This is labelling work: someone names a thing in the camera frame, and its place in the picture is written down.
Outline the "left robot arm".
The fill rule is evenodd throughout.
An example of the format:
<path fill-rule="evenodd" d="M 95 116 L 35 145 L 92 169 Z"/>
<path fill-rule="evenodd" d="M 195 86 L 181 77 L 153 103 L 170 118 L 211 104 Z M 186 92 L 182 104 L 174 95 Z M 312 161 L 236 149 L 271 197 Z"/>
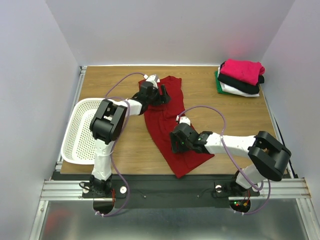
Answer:
<path fill-rule="evenodd" d="M 120 137 L 124 122 L 129 116 L 144 114 L 150 105 L 169 103 L 165 85 L 157 86 L 155 81 L 145 80 L 132 98 L 114 101 L 103 99 L 95 112 L 89 129 L 94 138 L 94 166 L 89 179 L 88 190 L 106 197 L 112 190 L 111 155 L 116 140 Z"/>

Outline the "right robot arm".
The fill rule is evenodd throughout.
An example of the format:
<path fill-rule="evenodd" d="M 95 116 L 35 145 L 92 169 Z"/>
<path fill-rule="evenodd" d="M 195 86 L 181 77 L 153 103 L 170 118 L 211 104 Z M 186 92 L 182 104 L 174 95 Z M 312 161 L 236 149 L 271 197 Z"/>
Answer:
<path fill-rule="evenodd" d="M 242 195 L 254 185 L 270 180 L 280 182 L 291 158 L 291 151 L 267 131 L 250 136 L 221 136 L 211 131 L 198 133 L 187 123 L 179 123 L 170 133 L 173 153 L 227 154 L 229 157 L 250 158 L 252 164 L 240 168 L 230 182 L 231 192 Z"/>

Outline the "dark red t shirt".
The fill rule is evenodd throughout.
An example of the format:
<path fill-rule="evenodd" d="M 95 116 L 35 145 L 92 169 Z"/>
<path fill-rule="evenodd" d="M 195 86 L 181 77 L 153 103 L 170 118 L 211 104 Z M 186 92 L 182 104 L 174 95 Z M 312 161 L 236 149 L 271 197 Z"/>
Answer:
<path fill-rule="evenodd" d="M 170 169 L 177 178 L 181 178 L 213 158 L 214 155 L 196 153 L 192 150 L 184 153 L 172 152 L 170 133 L 177 126 L 177 115 L 185 110 L 184 95 L 181 89 L 182 79 L 167 76 L 160 80 L 158 86 L 161 85 L 165 86 L 171 100 L 166 104 L 149 105 L 144 113 L 145 124 L 153 142 Z"/>

